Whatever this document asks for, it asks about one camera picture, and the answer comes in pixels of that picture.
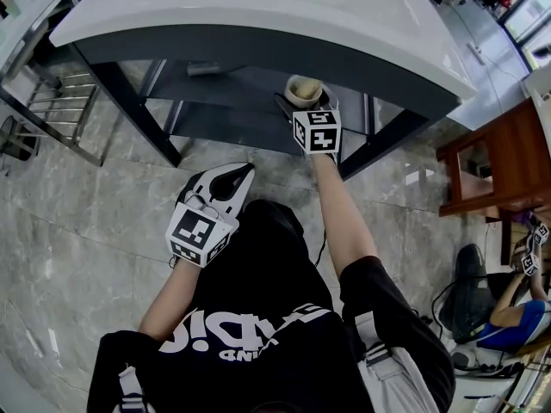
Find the marble floor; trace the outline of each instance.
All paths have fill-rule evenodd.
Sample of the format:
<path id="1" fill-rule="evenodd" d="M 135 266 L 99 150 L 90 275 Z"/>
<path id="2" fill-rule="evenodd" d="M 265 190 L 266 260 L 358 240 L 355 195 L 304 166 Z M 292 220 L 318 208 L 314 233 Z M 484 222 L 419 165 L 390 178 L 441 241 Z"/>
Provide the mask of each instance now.
<path id="1" fill-rule="evenodd" d="M 140 63 L 125 65 L 138 81 Z M 149 101 L 159 122 L 170 104 Z M 381 104 L 380 120 L 396 114 Z M 421 314 L 450 282 L 458 249 L 487 231 L 488 268 L 498 268 L 500 228 L 483 219 L 439 218 L 446 176 L 429 130 L 347 182 L 368 222 L 388 273 Z M 344 155 L 363 136 L 344 135 Z M 50 404 L 85 410 L 100 338 L 134 329 L 170 269 L 164 231 L 174 201 L 196 172 L 250 161 L 257 176 L 250 198 L 293 208 L 315 260 L 324 228 L 311 164 L 304 158 L 238 145 L 174 139 L 184 158 L 171 168 L 100 96 L 83 147 L 104 155 L 98 169 L 51 140 L 21 163 L 0 159 L 0 353 Z M 342 310 L 327 250 L 319 272 Z M 36 353 L 28 339 L 38 344 Z"/>

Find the wooden furniture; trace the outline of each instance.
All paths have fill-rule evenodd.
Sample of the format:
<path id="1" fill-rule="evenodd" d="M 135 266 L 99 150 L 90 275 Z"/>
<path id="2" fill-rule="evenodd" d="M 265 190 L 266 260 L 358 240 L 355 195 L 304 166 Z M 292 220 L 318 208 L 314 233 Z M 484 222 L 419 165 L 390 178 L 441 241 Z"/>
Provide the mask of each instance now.
<path id="1" fill-rule="evenodd" d="M 491 177 L 460 168 L 460 153 L 485 146 Z M 450 177 L 450 202 L 441 216 L 477 212 L 498 218 L 551 203 L 551 158 L 534 101 L 527 99 L 482 128 L 438 149 Z"/>

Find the person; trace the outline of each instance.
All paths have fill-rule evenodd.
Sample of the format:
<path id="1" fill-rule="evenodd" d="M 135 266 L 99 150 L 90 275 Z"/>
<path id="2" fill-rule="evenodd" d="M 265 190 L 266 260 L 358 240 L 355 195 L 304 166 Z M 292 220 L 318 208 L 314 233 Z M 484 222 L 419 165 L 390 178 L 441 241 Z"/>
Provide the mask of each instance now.
<path id="1" fill-rule="evenodd" d="M 536 254 L 541 258 L 539 245 L 536 246 Z M 505 277 L 509 285 L 501 293 L 490 319 L 477 335 L 478 338 L 483 338 L 477 341 L 477 346 L 517 356 L 534 354 L 551 344 L 551 304 L 543 290 L 542 271 L 538 269 L 529 278 L 532 300 L 514 306 L 511 306 L 511 302 L 523 283 L 525 275 L 511 274 Z"/>
<path id="2" fill-rule="evenodd" d="M 374 411 L 353 329 L 369 311 L 380 339 L 409 352 L 438 410 L 448 410 L 455 390 L 448 352 L 387 275 L 333 160 L 314 155 L 313 169 L 343 317 L 291 209 L 254 200 L 204 269 L 177 262 L 138 332 L 102 338 L 89 413 L 114 411 L 119 373 L 129 366 L 156 413 Z"/>

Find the backpack strap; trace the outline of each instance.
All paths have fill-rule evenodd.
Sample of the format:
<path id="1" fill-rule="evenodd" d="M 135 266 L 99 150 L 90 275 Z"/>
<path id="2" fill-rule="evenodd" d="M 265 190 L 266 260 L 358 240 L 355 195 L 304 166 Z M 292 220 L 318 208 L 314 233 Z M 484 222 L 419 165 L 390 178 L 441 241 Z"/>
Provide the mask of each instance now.
<path id="1" fill-rule="evenodd" d="M 373 312 L 366 312 L 362 315 L 358 315 L 356 317 L 356 329 L 367 348 L 367 352 L 364 356 L 367 367 L 373 366 L 391 356 L 387 345 L 381 341 L 377 335 Z"/>
<path id="2" fill-rule="evenodd" d="M 136 376 L 136 368 L 128 367 L 119 373 L 119 383 L 123 393 L 122 403 L 119 404 L 120 413 L 147 413 L 150 411 L 144 403 L 144 392 Z"/>

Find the white counter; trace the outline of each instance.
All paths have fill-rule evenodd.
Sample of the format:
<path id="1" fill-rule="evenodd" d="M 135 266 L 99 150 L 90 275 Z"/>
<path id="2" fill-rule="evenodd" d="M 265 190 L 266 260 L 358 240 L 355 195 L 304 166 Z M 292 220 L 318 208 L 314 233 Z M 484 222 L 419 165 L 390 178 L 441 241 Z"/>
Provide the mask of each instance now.
<path id="1" fill-rule="evenodd" d="M 121 30 L 179 24 L 305 35 L 399 65 L 461 99 L 475 94 L 456 44 L 429 0 L 83 0 L 50 40 L 62 46 Z"/>
<path id="2" fill-rule="evenodd" d="M 0 45 L 0 69 L 8 62 L 9 57 L 19 46 L 27 31 L 43 15 L 46 10 L 58 0 L 30 0 L 29 6 L 9 23 L 2 25 L 6 39 Z"/>

